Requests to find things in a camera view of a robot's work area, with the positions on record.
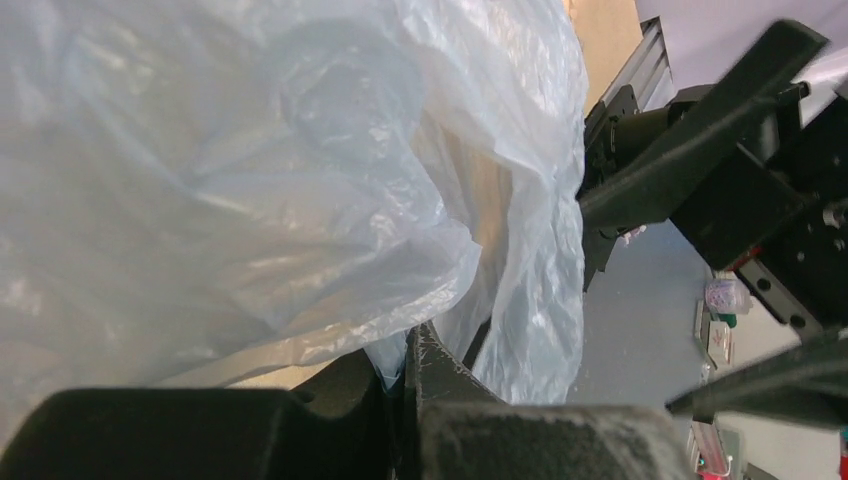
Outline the blue plastic trash bag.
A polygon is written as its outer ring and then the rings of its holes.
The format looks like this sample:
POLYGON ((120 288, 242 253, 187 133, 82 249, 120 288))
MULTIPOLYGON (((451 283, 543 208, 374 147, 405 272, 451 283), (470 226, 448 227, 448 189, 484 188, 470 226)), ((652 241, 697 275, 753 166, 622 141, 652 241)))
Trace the blue plastic trash bag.
POLYGON ((1 435, 432 322, 499 398, 583 344, 587 78, 559 1, 5 1, 1 435))

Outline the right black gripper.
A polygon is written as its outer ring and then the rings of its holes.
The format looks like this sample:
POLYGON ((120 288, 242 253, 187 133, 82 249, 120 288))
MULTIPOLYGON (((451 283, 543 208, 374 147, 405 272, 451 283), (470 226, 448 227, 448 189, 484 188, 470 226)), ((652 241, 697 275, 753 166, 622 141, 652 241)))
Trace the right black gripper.
MULTIPOLYGON (((675 211, 706 263, 736 274, 801 339, 846 327, 847 87, 808 122, 807 83, 777 101, 829 43, 796 20, 771 24, 681 120, 580 199, 584 228, 662 223, 675 211)), ((847 330, 710 380, 666 409, 845 427, 847 330)))

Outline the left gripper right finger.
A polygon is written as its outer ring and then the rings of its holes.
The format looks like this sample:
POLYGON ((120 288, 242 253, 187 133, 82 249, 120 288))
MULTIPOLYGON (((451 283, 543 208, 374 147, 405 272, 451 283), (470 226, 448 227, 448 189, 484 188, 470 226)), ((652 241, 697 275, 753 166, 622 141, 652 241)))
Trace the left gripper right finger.
POLYGON ((509 405, 442 344, 408 336, 407 479, 693 479, 671 419, 638 406, 509 405))

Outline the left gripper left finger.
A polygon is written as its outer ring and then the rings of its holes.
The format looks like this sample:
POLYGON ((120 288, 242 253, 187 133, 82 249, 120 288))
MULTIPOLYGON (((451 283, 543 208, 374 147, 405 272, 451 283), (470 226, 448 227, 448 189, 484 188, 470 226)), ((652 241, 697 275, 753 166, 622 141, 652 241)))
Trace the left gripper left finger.
POLYGON ((5 479, 387 479, 385 401, 362 352, 291 389, 56 393, 1 457, 5 479))

